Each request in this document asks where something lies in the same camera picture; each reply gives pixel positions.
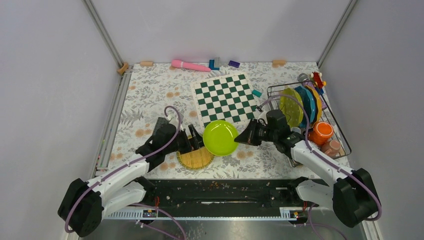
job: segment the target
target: metal corner post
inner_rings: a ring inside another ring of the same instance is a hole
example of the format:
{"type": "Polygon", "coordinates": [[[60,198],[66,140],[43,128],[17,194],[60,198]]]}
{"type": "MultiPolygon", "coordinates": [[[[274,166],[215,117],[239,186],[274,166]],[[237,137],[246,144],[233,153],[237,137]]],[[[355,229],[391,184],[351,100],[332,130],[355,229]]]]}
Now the metal corner post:
{"type": "Polygon", "coordinates": [[[347,22],[349,16],[351,15],[353,9],[355,8],[356,4],[359,2],[359,0],[350,0],[349,4],[347,5],[346,9],[343,12],[343,15],[341,16],[340,20],[337,23],[337,26],[335,27],[327,45],[324,48],[324,51],[322,52],[321,56],[319,57],[316,64],[318,65],[318,68],[321,68],[324,61],[326,60],[326,57],[328,56],[331,48],[333,47],[337,37],[339,36],[340,32],[343,29],[343,26],[347,22]]]}
{"type": "Polygon", "coordinates": [[[114,43],[112,42],[111,36],[109,35],[108,31],[105,28],[105,25],[103,24],[102,20],[100,19],[99,14],[97,13],[96,8],[94,7],[94,4],[91,0],[82,0],[85,7],[88,10],[88,13],[90,14],[95,26],[97,27],[98,31],[100,32],[101,37],[104,40],[104,43],[106,44],[107,48],[109,49],[110,53],[112,54],[113,59],[115,60],[116,64],[119,68],[122,68],[124,65],[124,61],[122,60],[117,48],[115,47],[114,43]]]}

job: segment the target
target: plate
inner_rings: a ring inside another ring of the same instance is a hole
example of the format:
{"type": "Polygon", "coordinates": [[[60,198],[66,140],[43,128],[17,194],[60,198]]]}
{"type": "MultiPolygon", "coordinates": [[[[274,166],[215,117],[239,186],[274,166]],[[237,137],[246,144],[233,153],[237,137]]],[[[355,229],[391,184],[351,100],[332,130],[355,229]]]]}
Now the plate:
{"type": "MultiPolygon", "coordinates": [[[[293,88],[288,87],[281,91],[281,93],[294,97],[303,107],[301,96],[293,88]]],[[[282,96],[279,102],[279,109],[285,115],[287,124],[290,126],[290,129],[293,127],[299,127],[302,119],[304,118],[304,112],[293,99],[282,96]]]]}
{"type": "Polygon", "coordinates": [[[204,129],[203,143],[211,154],[227,156],[232,154],[239,145],[234,141],[238,135],[237,129],[231,123],[216,120],[209,123],[204,129]]]}
{"type": "MultiPolygon", "coordinates": [[[[307,117],[309,118],[309,122],[312,125],[317,115],[316,113],[317,107],[315,106],[314,96],[304,86],[295,87],[294,90],[296,90],[299,93],[300,97],[302,98],[303,107],[306,111],[307,117]]],[[[300,123],[299,127],[306,128],[305,116],[303,116],[302,122],[300,123]]]]}
{"type": "Polygon", "coordinates": [[[313,98],[315,99],[316,118],[315,118],[315,121],[312,122],[312,124],[315,124],[316,122],[320,121],[321,116],[323,115],[323,103],[321,102],[320,94],[317,92],[317,90],[315,90],[314,87],[308,86],[308,85],[304,87],[312,93],[313,98]]]}

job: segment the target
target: gray wall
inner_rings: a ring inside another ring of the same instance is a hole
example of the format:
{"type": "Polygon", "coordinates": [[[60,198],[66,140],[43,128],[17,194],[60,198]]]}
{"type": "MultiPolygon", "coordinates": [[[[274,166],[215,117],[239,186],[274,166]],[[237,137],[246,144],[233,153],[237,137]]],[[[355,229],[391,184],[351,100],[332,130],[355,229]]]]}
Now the gray wall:
{"type": "Polygon", "coordinates": [[[129,63],[317,61],[349,0],[93,0],[129,63]]]}
{"type": "Polygon", "coordinates": [[[381,199],[385,240],[423,239],[424,1],[360,1],[324,66],[337,117],[381,199]]]}
{"type": "Polygon", "coordinates": [[[87,179],[118,83],[79,0],[0,7],[0,239],[59,239],[57,210],[87,179]]]}

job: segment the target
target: cup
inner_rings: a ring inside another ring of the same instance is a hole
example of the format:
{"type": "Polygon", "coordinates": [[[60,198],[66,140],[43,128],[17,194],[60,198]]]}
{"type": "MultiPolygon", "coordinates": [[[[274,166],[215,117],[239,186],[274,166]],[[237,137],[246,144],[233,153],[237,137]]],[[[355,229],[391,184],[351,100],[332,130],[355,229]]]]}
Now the cup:
{"type": "Polygon", "coordinates": [[[321,147],[333,136],[333,134],[333,126],[331,126],[330,123],[319,121],[315,123],[313,131],[308,134],[307,139],[321,147]]]}
{"type": "Polygon", "coordinates": [[[330,158],[334,158],[339,153],[341,147],[342,145],[340,144],[340,142],[336,139],[333,139],[322,145],[321,152],[323,152],[330,158]]]}

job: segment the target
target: checkered board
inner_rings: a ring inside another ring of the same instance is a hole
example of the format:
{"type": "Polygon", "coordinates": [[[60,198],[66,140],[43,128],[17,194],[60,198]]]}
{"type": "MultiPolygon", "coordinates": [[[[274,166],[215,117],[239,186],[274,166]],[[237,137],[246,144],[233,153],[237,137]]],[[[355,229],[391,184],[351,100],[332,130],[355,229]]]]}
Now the checkered board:
{"type": "Polygon", "coordinates": [[[253,88],[243,72],[192,82],[190,86],[202,127],[215,120],[238,126],[259,116],[253,88]]]}

